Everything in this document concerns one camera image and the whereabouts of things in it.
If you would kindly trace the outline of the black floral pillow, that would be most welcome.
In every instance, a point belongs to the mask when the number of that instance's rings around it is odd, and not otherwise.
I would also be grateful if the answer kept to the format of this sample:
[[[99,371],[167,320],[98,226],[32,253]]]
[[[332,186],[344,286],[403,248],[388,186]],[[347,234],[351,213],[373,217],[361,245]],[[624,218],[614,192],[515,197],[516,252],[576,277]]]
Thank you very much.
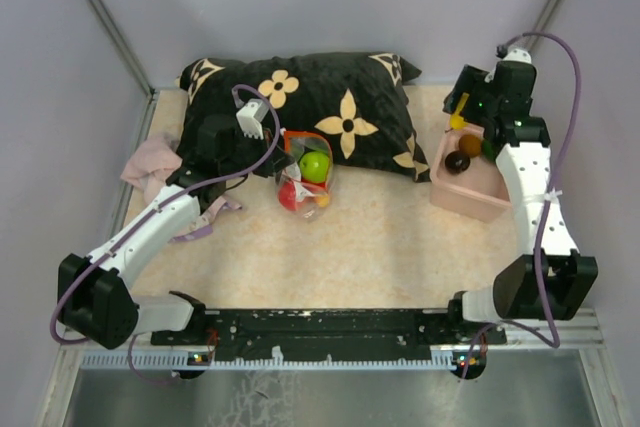
[[[396,53],[334,52],[243,62],[201,58],[184,68],[187,94],[180,157],[191,154],[210,115],[236,112],[232,89],[249,85],[266,97],[288,131],[330,144],[336,164],[430,179],[404,87],[421,70]]]

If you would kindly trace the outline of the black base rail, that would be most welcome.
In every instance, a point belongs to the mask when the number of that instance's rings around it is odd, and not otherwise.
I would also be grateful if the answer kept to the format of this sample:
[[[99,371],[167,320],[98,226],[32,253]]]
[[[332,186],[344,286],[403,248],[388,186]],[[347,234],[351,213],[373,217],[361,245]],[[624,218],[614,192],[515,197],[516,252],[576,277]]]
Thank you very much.
[[[213,309],[195,302],[182,331],[150,342],[179,351],[178,372],[191,379],[216,371],[428,371],[455,375],[486,366],[504,331],[463,320],[461,303],[445,309]]]

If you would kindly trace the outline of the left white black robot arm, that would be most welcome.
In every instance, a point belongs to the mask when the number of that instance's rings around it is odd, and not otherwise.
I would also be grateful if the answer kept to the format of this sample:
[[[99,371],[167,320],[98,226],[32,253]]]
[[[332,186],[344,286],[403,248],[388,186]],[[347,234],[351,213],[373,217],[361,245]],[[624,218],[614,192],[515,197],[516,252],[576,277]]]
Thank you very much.
[[[279,159],[284,132],[276,113],[259,120],[246,108],[235,115],[213,115],[196,130],[196,146],[180,154],[164,135],[144,141],[123,171],[125,182],[147,193],[147,205],[126,227],[85,255],[69,254],[60,263],[51,337],[61,345],[58,325],[106,349],[140,334],[174,332],[184,342],[201,341],[208,331],[203,304],[172,291],[135,296],[136,281],[168,244],[190,241],[189,227],[225,203],[228,181],[269,176]]]

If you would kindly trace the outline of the red toy apple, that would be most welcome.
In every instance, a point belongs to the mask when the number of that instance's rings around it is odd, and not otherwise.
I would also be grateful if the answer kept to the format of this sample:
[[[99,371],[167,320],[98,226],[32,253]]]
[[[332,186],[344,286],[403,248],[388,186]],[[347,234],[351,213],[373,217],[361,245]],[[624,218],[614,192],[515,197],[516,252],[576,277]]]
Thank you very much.
[[[278,200],[280,204],[290,212],[296,212],[298,210],[297,183],[286,181],[278,190]]]

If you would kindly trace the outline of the pink purple cloth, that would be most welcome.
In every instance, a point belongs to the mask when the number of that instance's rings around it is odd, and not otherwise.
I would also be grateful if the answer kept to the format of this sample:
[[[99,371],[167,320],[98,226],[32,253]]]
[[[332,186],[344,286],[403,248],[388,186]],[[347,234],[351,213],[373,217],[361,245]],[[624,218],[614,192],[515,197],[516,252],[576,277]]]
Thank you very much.
[[[136,149],[126,163],[121,179],[137,189],[145,205],[150,204],[166,180],[181,165],[182,159],[175,150],[178,140],[175,136],[161,132],[148,137]],[[213,232],[213,223],[223,211],[241,210],[243,206],[228,195],[222,195],[197,220],[174,236],[171,243],[198,240]]]

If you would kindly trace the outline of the brown toy fruit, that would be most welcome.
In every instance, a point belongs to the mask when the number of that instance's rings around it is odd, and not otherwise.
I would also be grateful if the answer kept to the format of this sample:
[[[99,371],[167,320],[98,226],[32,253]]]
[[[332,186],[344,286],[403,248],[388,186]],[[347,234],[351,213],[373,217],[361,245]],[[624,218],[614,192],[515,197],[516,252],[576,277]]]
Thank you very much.
[[[464,134],[458,140],[458,149],[470,158],[482,154],[483,139],[473,134]]]

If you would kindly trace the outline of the clear zip bag orange zipper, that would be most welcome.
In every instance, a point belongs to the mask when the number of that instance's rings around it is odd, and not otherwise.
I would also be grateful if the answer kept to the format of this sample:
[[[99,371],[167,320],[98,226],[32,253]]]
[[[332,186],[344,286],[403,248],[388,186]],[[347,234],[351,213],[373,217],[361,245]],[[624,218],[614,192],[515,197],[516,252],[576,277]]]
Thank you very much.
[[[282,163],[275,175],[276,198],[288,212],[317,217],[331,202],[333,152],[329,142],[307,131],[281,130]]]

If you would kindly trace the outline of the light green toy fruit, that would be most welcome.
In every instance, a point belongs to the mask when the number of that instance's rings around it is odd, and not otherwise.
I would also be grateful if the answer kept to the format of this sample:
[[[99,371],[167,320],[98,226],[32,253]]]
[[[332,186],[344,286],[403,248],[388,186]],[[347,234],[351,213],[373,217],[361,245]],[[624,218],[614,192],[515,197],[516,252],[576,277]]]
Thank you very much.
[[[310,151],[300,158],[298,165],[301,177],[305,181],[322,183],[325,182],[328,177],[331,161],[329,156],[324,152]]]

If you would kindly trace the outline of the left aluminium corner post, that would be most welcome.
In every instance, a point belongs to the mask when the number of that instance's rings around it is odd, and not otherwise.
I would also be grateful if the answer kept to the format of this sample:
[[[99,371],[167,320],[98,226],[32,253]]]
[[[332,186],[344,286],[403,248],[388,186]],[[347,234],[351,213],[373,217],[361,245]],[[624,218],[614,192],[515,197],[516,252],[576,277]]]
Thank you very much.
[[[116,54],[123,62],[128,73],[147,97],[154,95],[155,89],[150,82],[142,63],[134,53],[130,43],[115,21],[104,0],[86,0],[93,15],[100,24],[107,38],[114,47]]]

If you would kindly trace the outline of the dark mangosteen toy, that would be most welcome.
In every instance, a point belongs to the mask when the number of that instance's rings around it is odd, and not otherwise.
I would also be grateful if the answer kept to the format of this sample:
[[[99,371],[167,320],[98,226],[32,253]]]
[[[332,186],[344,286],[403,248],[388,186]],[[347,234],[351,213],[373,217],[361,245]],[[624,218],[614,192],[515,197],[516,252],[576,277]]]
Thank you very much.
[[[465,172],[471,164],[471,157],[461,151],[455,150],[447,154],[444,159],[444,167],[451,175],[459,175]]]

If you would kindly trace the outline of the yellow toy lemon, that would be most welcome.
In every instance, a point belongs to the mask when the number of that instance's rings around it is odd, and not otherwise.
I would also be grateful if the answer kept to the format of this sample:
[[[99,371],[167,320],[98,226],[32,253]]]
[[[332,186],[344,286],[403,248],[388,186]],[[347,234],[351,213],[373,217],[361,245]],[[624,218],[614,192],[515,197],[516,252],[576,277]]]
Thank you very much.
[[[455,107],[454,112],[450,115],[450,119],[449,119],[449,127],[453,130],[461,130],[464,127],[467,126],[467,122],[465,121],[464,117],[462,116],[462,111],[467,103],[467,100],[469,98],[469,94],[468,93],[462,93],[459,101]]]

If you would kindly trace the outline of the pink plastic bin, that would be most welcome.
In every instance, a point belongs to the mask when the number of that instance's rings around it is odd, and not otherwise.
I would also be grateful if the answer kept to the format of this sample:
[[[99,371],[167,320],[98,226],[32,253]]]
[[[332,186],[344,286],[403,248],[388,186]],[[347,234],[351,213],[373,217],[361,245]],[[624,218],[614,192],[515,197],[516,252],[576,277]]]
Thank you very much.
[[[445,168],[446,156],[458,148],[463,135],[481,139],[482,133],[480,127],[468,125],[442,135],[431,163],[430,202],[436,207],[491,223],[511,210],[507,188],[496,165],[479,155],[470,160],[469,167],[462,173],[452,174]]]

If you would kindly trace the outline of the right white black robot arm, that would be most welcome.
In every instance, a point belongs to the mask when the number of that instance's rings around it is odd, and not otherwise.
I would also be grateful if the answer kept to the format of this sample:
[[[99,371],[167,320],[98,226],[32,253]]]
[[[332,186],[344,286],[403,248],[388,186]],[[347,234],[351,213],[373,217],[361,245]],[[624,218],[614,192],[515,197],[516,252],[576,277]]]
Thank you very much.
[[[518,240],[516,259],[491,286],[459,294],[461,308],[446,319],[448,334],[470,342],[482,323],[569,321],[593,286],[598,266],[568,231],[552,178],[546,122],[531,115],[536,68],[499,61],[494,70],[466,65],[443,110],[483,130],[511,202]]]

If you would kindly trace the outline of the red yellow toy mango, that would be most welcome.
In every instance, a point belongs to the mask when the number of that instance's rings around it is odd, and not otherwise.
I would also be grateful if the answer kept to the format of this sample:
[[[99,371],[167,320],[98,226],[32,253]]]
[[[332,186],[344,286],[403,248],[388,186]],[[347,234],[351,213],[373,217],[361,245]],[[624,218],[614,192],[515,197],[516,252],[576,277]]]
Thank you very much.
[[[331,201],[330,183],[328,181],[322,183],[309,183],[308,187],[312,192],[312,199],[319,208],[326,208]]]

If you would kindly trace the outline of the dark green toy lime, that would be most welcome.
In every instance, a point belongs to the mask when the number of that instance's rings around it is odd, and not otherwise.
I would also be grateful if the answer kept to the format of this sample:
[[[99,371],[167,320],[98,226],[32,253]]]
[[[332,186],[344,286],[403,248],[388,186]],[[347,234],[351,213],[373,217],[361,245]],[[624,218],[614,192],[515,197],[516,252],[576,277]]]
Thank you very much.
[[[481,143],[482,155],[491,162],[496,159],[496,151],[491,142],[483,140]]]

